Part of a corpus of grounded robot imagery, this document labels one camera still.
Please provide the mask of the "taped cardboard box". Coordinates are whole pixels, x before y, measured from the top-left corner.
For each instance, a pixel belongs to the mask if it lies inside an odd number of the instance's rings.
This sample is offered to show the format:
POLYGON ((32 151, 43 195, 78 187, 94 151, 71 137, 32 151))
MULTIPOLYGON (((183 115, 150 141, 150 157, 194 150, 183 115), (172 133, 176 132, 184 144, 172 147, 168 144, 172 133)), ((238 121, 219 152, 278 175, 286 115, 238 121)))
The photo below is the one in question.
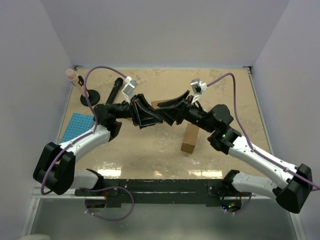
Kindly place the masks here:
POLYGON ((152 102, 151 102, 151 106, 152 106, 154 109, 157 109, 157 108, 159 108, 158 104, 159 104, 160 102, 161 102, 160 100, 152 101, 152 102))

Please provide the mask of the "small cardboard box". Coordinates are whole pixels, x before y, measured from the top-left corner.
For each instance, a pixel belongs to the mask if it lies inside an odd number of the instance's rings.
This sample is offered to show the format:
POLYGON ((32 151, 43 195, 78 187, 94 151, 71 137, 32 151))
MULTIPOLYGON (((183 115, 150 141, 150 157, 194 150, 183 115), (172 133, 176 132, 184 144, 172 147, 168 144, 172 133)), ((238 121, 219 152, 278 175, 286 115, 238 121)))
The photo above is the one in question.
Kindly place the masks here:
POLYGON ((181 148, 180 148, 182 152, 185 152, 188 154, 192 154, 194 152, 198 134, 199 134, 199 129, 200 128, 194 124, 191 124, 191 123, 187 124, 185 128, 181 148))

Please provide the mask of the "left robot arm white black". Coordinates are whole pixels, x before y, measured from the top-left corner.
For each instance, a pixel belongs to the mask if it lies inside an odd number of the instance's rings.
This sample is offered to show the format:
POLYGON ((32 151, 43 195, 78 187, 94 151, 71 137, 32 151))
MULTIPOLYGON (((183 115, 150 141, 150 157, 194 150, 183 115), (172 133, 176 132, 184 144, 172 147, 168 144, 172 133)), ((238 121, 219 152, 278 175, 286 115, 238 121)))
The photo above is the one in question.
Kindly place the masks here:
POLYGON ((102 176, 90 169, 76 171, 76 162, 119 134, 122 123, 118 119, 131 119, 141 129, 163 122, 143 94, 135 95, 128 102, 97 104, 93 112, 92 128, 69 141, 50 142, 43 148, 33 172, 33 179, 42 189, 57 195, 71 188, 86 189, 92 196, 99 196, 104 190, 102 176))

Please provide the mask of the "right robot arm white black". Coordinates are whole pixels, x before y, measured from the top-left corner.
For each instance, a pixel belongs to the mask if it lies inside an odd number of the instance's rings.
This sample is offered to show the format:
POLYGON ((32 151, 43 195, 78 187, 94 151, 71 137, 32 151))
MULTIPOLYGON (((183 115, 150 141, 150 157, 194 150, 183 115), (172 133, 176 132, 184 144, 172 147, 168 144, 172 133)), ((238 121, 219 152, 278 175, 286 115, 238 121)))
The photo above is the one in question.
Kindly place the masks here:
POLYGON ((230 126, 234 120, 225 104, 210 111, 194 104, 193 96, 183 95, 159 102, 155 109, 166 123, 181 124, 184 120, 210 133, 208 141, 218 152, 237 158, 255 168, 264 177, 230 171, 224 178, 223 192, 230 197, 238 192, 253 193, 274 199, 285 210, 298 214, 313 190, 312 170, 296 166, 262 150, 249 138, 230 126))

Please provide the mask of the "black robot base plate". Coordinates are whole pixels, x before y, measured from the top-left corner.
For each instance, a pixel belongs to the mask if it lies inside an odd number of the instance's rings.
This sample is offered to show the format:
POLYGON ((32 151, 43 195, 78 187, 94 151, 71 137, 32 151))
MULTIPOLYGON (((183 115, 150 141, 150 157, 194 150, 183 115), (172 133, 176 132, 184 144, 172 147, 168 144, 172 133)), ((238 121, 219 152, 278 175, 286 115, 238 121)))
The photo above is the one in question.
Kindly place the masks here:
POLYGON ((240 195, 235 189, 223 186, 222 179, 102 179, 95 190, 77 189, 77 197, 106 197, 108 208, 121 204, 191 204, 219 207, 221 200, 230 204, 240 195))

